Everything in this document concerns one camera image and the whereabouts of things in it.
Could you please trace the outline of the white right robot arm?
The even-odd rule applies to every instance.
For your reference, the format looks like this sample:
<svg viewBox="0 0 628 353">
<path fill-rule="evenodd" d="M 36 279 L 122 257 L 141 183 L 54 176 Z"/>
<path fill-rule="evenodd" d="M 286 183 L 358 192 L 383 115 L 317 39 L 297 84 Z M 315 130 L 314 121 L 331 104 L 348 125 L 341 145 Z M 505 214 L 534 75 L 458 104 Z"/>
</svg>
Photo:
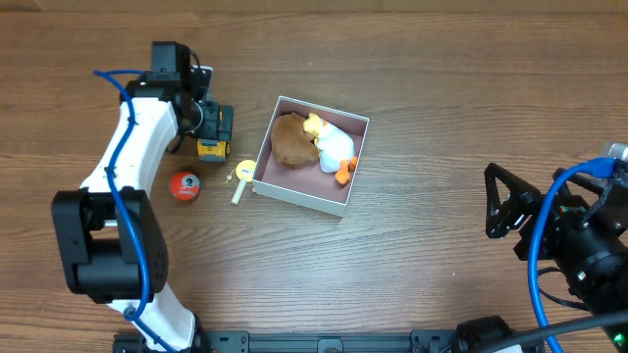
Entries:
<svg viewBox="0 0 628 353">
<path fill-rule="evenodd" d="M 515 332 L 499 316 L 459 325 L 450 352 L 541 352 L 561 349 L 559 335 L 601 328 L 613 347 L 627 349 L 627 146 L 608 142 L 602 154 L 552 175 L 547 193 L 505 168 L 485 169 L 486 234 L 503 238 L 516 230 L 514 247 L 527 264 L 528 290 L 538 328 Z M 539 279 L 560 273 L 571 299 L 553 297 L 586 317 L 550 324 Z"/>
</svg>

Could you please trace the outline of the yellow toy truck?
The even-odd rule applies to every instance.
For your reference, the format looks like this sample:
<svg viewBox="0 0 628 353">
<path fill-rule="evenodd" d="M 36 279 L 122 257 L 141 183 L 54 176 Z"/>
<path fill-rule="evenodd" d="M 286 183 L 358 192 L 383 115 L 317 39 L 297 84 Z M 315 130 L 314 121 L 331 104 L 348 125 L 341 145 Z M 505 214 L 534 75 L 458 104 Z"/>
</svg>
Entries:
<svg viewBox="0 0 628 353">
<path fill-rule="evenodd" d="M 198 158 L 205 162 L 225 162 L 231 152 L 230 143 L 197 138 Z"/>
</svg>

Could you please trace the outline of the brown plush toy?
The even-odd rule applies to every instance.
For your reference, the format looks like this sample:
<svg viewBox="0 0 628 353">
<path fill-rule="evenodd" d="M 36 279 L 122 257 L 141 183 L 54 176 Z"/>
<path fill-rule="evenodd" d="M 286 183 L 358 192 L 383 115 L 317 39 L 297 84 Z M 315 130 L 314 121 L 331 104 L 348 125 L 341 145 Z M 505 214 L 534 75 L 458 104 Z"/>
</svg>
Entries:
<svg viewBox="0 0 628 353">
<path fill-rule="evenodd" d="M 304 130 L 304 122 L 303 116 L 290 113 L 278 116 L 271 128 L 272 154 L 277 163 L 289 169 L 296 170 L 319 158 L 314 136 Z"/>
</svg>

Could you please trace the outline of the white duck plush toy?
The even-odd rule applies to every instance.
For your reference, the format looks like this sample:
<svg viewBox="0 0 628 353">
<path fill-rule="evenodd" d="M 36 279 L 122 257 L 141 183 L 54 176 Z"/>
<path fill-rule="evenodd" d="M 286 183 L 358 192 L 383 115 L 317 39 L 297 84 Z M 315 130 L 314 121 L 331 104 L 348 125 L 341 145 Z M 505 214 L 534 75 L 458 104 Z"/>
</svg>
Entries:
<svg viewBox="0 0 628 353">
<path fill-rule="evenodd" d="M 352 138 L 342 129 L 314 113 L 308 115 L 303 123 L 303 129 L 314 137 L 322 172 L 333 174 L 337 183 L 347 185 L 358 163 Z"/>
</svg>

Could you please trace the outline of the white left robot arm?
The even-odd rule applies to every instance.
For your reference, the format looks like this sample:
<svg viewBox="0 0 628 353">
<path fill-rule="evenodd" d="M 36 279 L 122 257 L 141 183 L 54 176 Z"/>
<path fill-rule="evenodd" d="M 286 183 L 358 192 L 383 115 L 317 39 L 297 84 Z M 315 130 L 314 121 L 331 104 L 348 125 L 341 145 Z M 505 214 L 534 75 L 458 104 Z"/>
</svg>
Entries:
<svg viewBox="0 0 628 353">
<path fill-rule="evenodd" d="M 171 142 L 188 136 L 205 162 L 230 154 L 234 109 L 210 93 L 213 70 L 175 41 L 155 41 L 149 70 L 99 72 L 120 92 L 117 128 L 94 171 L 51 203 L 69 290 L 119 312 L 139 332 L 119 335 L 115 352 L 211 352 L 200 319 L 167 283 L 167 245 L 149 196 Z"/>
</svg>

